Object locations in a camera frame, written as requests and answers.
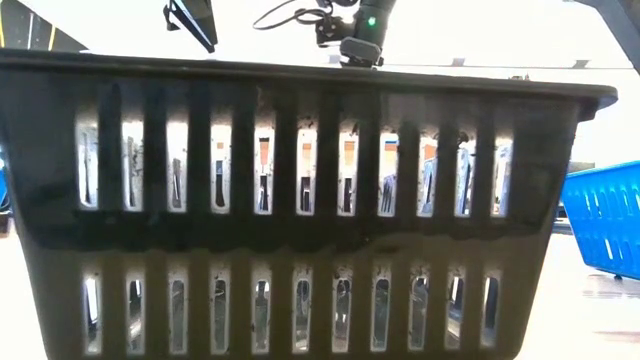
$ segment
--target basket rim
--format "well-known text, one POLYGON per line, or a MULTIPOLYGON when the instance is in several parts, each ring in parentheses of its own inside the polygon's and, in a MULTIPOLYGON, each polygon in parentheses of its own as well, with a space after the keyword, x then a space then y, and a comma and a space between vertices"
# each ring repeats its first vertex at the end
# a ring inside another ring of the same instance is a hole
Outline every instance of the basket rim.
POLYGON ((582 99, 596 101, 598 109, 606 108, 618 100, 616 88, 606 85, 550 83, 489 79, 463 76, 426 75, 363 69, 338 69, 279 64, 260 64, 212 60, 179 60, 140 57, 105 56, 95 54, 48 53, 2 49, 0 69, 51 71, 82 69, 94 73, 107 72, 120 76, 233 76, 235 80, 274 78, 295 81, 321 81, 397 87, 404 91, 418 88, 422 91, 509 93, 510 96, 582 99))
POLYGON ((587 170, 582 170, 582 171, 576 171, 574 173, 568 174, 567 175, 567 179, 574 178, 574 177, 585 176, 585 175, 601 174, 601 173, 611 172, 611 171, 615 171, 615 170, 622 170, 622 169, 626 169, 626 168, 630 168, 630 167, 635 167, 635 166, 638 166, 638 165, 640 165, 640 160, 630 161, 630 162, 626 162, 626 163, 622 163, 622 164, 610 165, 610 166, 606 166, 606 167, 600 167, 600 168, 593 168, 593 169, 587 169, 587 170))

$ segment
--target white floor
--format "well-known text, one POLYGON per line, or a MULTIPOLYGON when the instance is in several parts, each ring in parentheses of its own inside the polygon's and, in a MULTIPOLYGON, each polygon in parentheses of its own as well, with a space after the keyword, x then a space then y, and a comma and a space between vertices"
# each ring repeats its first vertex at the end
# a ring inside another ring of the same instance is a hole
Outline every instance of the white floor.
MULTIPOLYGON (((0 359, 46 359, 17 236, 0 239, 0 359)), ((518 360, 640 359, 640 282, 616 282, 554 235, 518 360)))

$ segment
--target shopping basket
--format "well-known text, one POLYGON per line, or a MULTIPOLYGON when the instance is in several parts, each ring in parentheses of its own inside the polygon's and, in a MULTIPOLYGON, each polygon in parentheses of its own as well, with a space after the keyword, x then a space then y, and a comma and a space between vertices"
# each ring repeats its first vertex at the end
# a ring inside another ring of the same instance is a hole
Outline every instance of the shopping basket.
POLYGON ((567 176, 562 201, 585 264, 640 279, 640 161, 567 176))
POLYGON ((577 123, 616 98, 10 51, 0 83, 16 226, 64 360, 513 358, 577 123))

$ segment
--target cable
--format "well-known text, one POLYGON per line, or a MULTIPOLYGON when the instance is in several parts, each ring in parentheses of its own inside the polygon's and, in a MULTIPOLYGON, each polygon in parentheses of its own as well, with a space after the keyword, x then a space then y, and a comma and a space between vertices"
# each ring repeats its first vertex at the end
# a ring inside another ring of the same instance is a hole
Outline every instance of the cable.
POLYGON ((291 4, 292 2, 295 2, 297 0, 286 0, 283 3, 281 3, 280 5, 274 7, 273 9, 267 11, 266 13, 264 13, 264 15, 262 15, 261 17, 258 18, 258 20, 256 20, 253 23, 253 28, 255 30, 271 30, 271 29, 275 29, 277 27, 280 27, 288 22, 291 22, 293 20, 296 20, 298 23, 303 24, 303 25, 315 25, 317 24, 319 21, 329 21, 329 18, 331 16, 331 14, 333 13, 333 6, 330 5, 329 7, 329 12, 326 12, 320 8, 318 9, 298 9, 294 12, 294 14, 280 22, 277 22, 275 24, 271 24, 271 25, 266 25, 266 26, 258 26, 258 23, 262 20, 264 20, 267 16, 273 14, 274 12, 276 12, 277 10, 283 8, 286 5, 291 4), (302 19, 302 16, 304 15, 315 15, 321 19, 317 19, 317 20, 305 20, 302 19))

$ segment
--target blue plastic basket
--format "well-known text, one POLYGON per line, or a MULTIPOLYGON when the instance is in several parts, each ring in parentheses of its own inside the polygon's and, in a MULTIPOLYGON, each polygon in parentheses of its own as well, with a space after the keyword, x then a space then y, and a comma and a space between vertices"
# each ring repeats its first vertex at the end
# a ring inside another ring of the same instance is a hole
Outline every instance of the blue plastic basket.
POLYGON ((640 161, 567 176, 562 200, 585 264, 640 279, 640 161))
POLYGON ((9 193, 4 177, 4 166, 0 167, 0 213, 9 211, 9 193))

